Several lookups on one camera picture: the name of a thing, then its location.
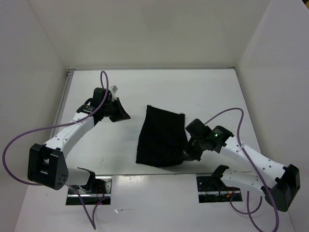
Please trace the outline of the black skirt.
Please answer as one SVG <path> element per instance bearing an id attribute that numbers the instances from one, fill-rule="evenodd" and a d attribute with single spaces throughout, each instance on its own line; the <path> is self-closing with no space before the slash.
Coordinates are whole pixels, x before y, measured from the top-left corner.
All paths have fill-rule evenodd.
<path id="1" fill-rule="evenodd" d="M 136 163 L 159 168 L 182 164 L 183 150 L 188 143 L 184 124 L 185 114 L 147 105 Z"/>

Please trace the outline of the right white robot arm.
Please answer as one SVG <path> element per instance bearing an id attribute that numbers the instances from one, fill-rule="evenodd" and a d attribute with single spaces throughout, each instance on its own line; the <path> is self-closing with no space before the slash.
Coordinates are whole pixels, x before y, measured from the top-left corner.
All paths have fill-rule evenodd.
<path id="1" fill-rule="evenodd" d="M 285 166 L 265 157 L 222 126 L 211 129 L 195 119 L 185 129 L 191 136 L 184 150 L 189 160 L 200 160 L 204 151 L 214 151 L 251 170 L 247 174 L 219 165 L 211 175 L 215 189 L 247 189 L 263 196 L 269 204 L 274 203 L 277 210 L 288 211 L 300 189 L 296 166 Z"/>

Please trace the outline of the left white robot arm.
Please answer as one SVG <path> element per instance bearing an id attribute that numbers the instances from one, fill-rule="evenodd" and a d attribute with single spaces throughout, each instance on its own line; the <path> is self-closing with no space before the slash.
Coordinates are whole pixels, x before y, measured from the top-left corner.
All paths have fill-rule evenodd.
<path id="1" fill-rule="evenodd" d="M 130 119 L 116 92 L 116 86 L 96 88 L 92 98 L 77 109 L 68 126 L 44 144 L 34 144 L 29 150 L 28 180 L 54 190 L 79 186 L 85 193 L 93 192 L 95 172 L 80 167 L 68 168 L 66 159 L 78 141 L 103 118 L 111 122 Z"/>

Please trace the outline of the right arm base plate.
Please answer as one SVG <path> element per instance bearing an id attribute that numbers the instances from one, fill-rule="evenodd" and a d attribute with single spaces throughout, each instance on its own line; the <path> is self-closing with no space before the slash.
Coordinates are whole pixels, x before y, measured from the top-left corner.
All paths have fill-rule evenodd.
<path id="1" fill-rule="evenodd" d="M 241 202 L 239 188 L 219 184 L 211 175 L 197 175 L 197 192 L 199 203 Z"/>

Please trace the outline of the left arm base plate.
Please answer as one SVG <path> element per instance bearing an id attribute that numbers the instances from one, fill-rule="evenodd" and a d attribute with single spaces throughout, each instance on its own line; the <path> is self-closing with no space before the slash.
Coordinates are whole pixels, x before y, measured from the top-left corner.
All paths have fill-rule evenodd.
<path id="1" fill-rule="evenodd" d="M 80 194 L 85 205 L 110 205 L 112 193 L 112 176 L 96 176 L 91 188 L 78 186 L 68 188 L 66 205 L 82 205 L 78 194 Z"/>

